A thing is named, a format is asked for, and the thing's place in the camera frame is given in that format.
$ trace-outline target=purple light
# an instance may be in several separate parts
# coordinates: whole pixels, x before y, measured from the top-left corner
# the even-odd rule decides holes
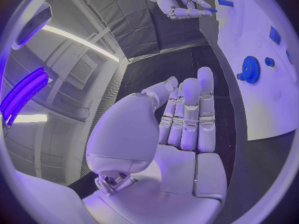
[[[39,68],[36,71],[32,72],[28,76],[26,76],[21,82],[19,82],[11,91],[10,93],[6,96],[6,98],[3,100],[2,104],[0,105],[0,111],[2,112],[9,101],[14,97],[14,95],[23,87],[25,86],[30,80],[32,80],[34,77],[37,75],[41,74],[42,72],[45,71],[45,67]]]
[[[32,92],[35,91],[35,88],[38,87],[43,81],[48,81],[48,74],[43,72],[38,76],[34,77],[30,82],[27,82],[20,90],[18,90],[15,95],[9,100],[9,103],[6,105],[5,109],[3,110],[3,118],[8,120],[9,116],[12,112],[16,109],[19,104],[26,99]]]
[[[48,79],[43,80],[40,82],[33,90],[31,90],[27,96],[22,99],[22,101],[18,104],[18,106],[14,109],[14,111],[11,114],[11,117],[8,121],[8,126],[11,126],[14,122],[15,118],[18,116],[20,111],[24,108],[24,106],[34,97],[41,89],[43,89],[48,84]]]

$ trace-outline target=ceiling light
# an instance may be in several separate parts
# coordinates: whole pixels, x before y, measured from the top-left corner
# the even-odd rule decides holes
[[[19,114],[13,123],[47,122],[46,114]]]
[[[110,54],[109,52],[103,50],[102,48],[100,48],[100,47],[92,44],[91,42],[86,41],[86,40],[84,40],[84,39],[82,39],[82,38],[80,38],[78,36],[75,36],[75,35],[73,35],[71,33],[68,33],[66,31],[60,30],[60,29],[58,29],[56,27],[52,27],[52,26],[48,26],[48,25],[44,26],[42,29],[45,30],[45,31],[50,31],[50,32],[59,34],[61,36],[67,37],[67,38],[69,38],[71,40],[77,41],[77,42],[79,42],[79,43],[81,43],[81,44],[83,44],[85,46],[88,46],[91,49],[94,49],[94,50],[102,53],[105,56],[110,57],[111,59],[113,59],[113,60],[115,60],[117,62],[120,61],[119,58],[117,58],[116,56],[114,56],[114,55]]]

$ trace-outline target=ventilation grille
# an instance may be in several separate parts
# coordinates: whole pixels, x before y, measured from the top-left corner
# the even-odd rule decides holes
[[[70,74],[85,84],[93,71],[93,67],[80,59],[73,67]]]
[[[102,115],[115,103],[119,88],[121,86],[121,82],[123,80],[125,71],[127,69],[127,66],[129,64],[129,61],[125,57],[123,60],[121,60],[119,66],[117,67],[116,71],[114,72],[109,84],[107,85],[107,88],[103,94],[103,97],[101,99],[101,102],[97,108],[97,111],[95,113],[95,116],[92,120],[91,127],[89,129],[89,133],[87,136],[87,140],[85,143],[84,153],[82,157],[82,163],[81,163],[81,173],[80,178],[85,176],[90,172],[90,169],[88,168],[87,162],[86,162],[86,146],[87,141],[90,137],[91,132],[93,131],[94,127],[96,126],[99,119],[102,117]]]

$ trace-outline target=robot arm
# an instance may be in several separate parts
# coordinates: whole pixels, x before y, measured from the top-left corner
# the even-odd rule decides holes
[[[100,118],[88,140],[86,160],[107,196],[132,185],[131,173],[145,170],[153,161],[159,137],[154,111],[176,89],[177,79],[170,77],[124,97]]]
[[[156,1],[158,6],[171,19],[195,18],[200,16],[211,16],[212,13],[208,10],[195,9],[193,2],[201,5],[204,8],[211,8],[211,5],[204,0],[182,0],[187,6],[187,9],[180,8],[176,0],[151,0]]]

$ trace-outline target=white robotic hand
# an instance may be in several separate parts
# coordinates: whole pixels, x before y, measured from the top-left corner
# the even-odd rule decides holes
[[[87,143],[86,160],[107,196],[132,184],[131,173],[145,170],[153,161],[159,138],[154,111],[177,89],[177,79],[133,93],[111,106],[100,118]]]
[[[198,10],[193,2],[201,5],[204,8],[211,8],[211,5],[204,0],[182,0],[187,6],[187,9],[179,7],[176,0],[150,0],[156,1],[160,9],[171,19],[195,18],[200,16],[211,16],[212,13],[208,10]]]

